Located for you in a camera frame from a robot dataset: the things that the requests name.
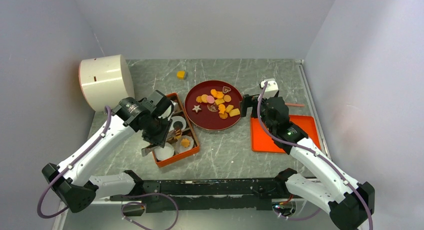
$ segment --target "white wall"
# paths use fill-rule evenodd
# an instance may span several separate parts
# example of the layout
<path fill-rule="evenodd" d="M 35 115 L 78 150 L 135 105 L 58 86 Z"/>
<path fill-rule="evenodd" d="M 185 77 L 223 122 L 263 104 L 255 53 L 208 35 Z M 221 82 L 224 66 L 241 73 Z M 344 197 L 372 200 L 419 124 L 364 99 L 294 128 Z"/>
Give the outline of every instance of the white wall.
<path fill-rule="evenodd" d="M 375 187 L 375 229 L 424 225 L 423 2 L 336 0 L 305 59 L 334 161 Z"/>
<path fill-rule="evenodd" d="M 76 0 L 107 55 L 304 59 L 334 0 Z"/>
<path fill-rule="evenodd" d="M 0 22 L 0 228 L 51 229 L 36 212 L 41 169 L 87 139 L 78 65 L 102 53 L 74 0 L 0 0 Z M 44 212 L 58 206 L 49 193 Z"/>

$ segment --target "yellow food cube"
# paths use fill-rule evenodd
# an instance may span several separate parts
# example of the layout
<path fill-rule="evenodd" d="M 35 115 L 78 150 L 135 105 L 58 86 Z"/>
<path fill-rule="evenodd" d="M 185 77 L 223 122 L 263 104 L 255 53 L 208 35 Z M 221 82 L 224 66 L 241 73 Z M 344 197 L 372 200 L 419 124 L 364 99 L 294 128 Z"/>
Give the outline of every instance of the yellow food cube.
<path fill-rule="evenodd" d="M 225 112 L 229 113 L 234 108 L 233 105 L 228 105 L 225 109 Z"/>
<path fill-rule="evenodd" d="M 178 79 L 185 80 L 187 78 L 187 72 L 185 72 L 185 71 L 178 71 L 176 73 L 176 77 Z"/>
<path fill-rule="evenodd" d="M 216 99 L 215 100 L 215 104 L 217 105 L 217 106 L 219 106 L 220 104 L 223 104 L 225 101 L 224 101 L 224 99 Z"/>
<path fill-rule="evenodd" d="M 235 108 L 229 112 L 230 117 L 238 116 L 238 115 L 240 115 L 240 110 L 238 108 Z"/>

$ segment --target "table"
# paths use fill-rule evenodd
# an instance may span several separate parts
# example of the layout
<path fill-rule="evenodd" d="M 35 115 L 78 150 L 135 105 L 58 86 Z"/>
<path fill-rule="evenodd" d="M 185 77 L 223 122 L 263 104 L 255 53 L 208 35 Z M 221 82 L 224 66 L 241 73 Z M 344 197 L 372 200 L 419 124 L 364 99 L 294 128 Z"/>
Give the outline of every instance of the table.
<path fill-rule="evenodd" d="M 295 60 L 282 59 L 207 59 L 207 60 L 129 60 L 135 98 L 148 96 L 153 90 L 164 94 L 176 92 L 184 102 L 189 90 L 207 80 L 221 80 L 235 86 L 243 94 L 259 94 L 259 82 L 275 78 L 279 95 L 288 103 L 305 104 L 290 107 L 290 114 L 313 116 L 308 89 Z M 177 71 L 188 72 L 186 80 Z M 91 137 L 105 122 L 97 112 L 91 126 Z M 313 177 L 299 161 L 279 153 L 256 153 L 251 150 L 249 118 L 218 132 L 194 126 L 200 141 L 200 152 L 158 168 L 152 155 L 142 157 L 141 133 L 119 146 L 95 171 L 95 175 L 113 175 L 131 169 L 144 180 L 227 179 L 275 177 L 290 167 L 304 177 Z"/>
<path fill-rule="evenodd" d="M 306 107 L 289 107 L 290 114 L 315 117 L 322 152 L 328 149 L 316 117 L 313 100 L 300 62 L 280 59 L 207 59 L 207 60 L 129 60 L 128 66 L 134 83 L 135 97 L 141 99 L 160 90 L 165 94 L 176 92 L 184 101 L 188 91 L 206 80 L 226 81 L 242 94 L 258 94 L 259 82 L 275 78 L 279 94 L 289 103 Z M 176 77 L 177 71 L 188 72 L 186 80 Z M 104 113 L 96 113 L 89 137 L 104 123 Z M 200 152 L 163 168 L 158 168 L 151 155 L 142 157 L 141 135 L 136 134 L 119 146 L 95 171 L 95 175 L 113 175 L 131 169 L 144 180 L 205 180 L 227 178 L 275 177 L 281 170 L 291 167 L 304 177 L 312 173 L 300 162 L 286 154 L 255 153 L 251 150 L 249 118 L 242 118 L 235 126 L 221 132 L 211 132 L 194 126 L 200 141 Z M 84 213 L 69 211 L 56 218 L 54 229 L 140 229 L 122 221 L 121 204 L 107 201 L 93 202 Z M 316 210 L 308 203 L 300 216 Z M 164 211 L 144 214 L 133 219 L 150 228 L 164 229 L 174 220 L 175 212 Z M 309 221 L 290 222 L 277 219 L 271 211 L 254 208 L 183 210 L 174 229 L 245 229 L 295 228 L 312 229 L 316 226 L 336 229 L 329 216 L 321 212 Z"/>

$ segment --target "round red tray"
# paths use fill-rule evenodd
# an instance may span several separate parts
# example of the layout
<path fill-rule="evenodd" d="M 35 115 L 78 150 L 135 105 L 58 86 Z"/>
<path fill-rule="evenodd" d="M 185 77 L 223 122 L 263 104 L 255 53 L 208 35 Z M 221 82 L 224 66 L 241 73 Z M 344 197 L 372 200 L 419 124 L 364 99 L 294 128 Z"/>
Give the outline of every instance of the round red tray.
<path fill-rule="evenodd" d="M 218 131 L 227 129 L 240 120 L 240 115 L 234 117 L 228 116 L 227 119 L 221 119 L 217 105 L 196 102 L 197 96 L 201 96 L 203 94 L 210 95 L 212 89 L 223 91 L 224 86 L 231 89 L 230 92 L 225 93 L 225 95 L 231 96 L 231 101 L 225 102 L 224 105 L 233 105 L 234 109 L 238 108 L 241 111 L 240 102 L 242 101 L 242 95 L 234 86 L 223 81 L 204 81 L 194 86 L 185 98 L 184 107 L 191 122 L 200 128 L 210 131 Z M 195 105 L 200 105 L 201 111 L 198 113 L 193 111 L 193 107 Z"/>

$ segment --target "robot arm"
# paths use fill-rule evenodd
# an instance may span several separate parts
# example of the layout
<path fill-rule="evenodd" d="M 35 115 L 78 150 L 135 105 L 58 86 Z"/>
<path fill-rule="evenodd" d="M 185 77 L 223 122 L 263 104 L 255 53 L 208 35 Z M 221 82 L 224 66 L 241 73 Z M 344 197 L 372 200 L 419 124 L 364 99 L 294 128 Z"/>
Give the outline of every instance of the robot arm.
<path fill-rule="evenodd" d="M 368 182 L 360 184 L 343 172 L 321 153 L 299 126 L 290 121 L 289 108 L 283 98 L 278 97 L 278 87 L 273 79 L 261 82 L 260 86 L 265 87 L 262 91 L 265 98 L 245 95 L 241 103 L 242 116 L 246 115 L 246 108 L 253 107 L 251 116 L 256 118 L 259 115 L 274 143 L 303 163 L 320 180 L 320 183 L 311 182 L 288 168 L 275 178 L 277 189 L 281 193 L 301 196 L 317 205 L 330 215 L 340 229 L 356 229 L 368 218 L 367 211 L 369 216 L 374 212 L 374 188 Z"/>
<path fill-rule="evenodd" d="M 62 175 L 51 188 L 72 212 L 85 209 L 96 198 L 141 194 L 143 181 L 130 170 L 112 176 L 92 176 L 92 173 L 118 145 L 139 130 L 143 131 L 144 141 L 163 147 L 173 111 L 172 101 L 159 91 L 141 102 L 125 98 L 112 110 L 110 120 L 79 150 L 58 165 L 47 164 L 42 173 L 50 184 Z M 89 148 L 91 150 L 81 157 Z"/>

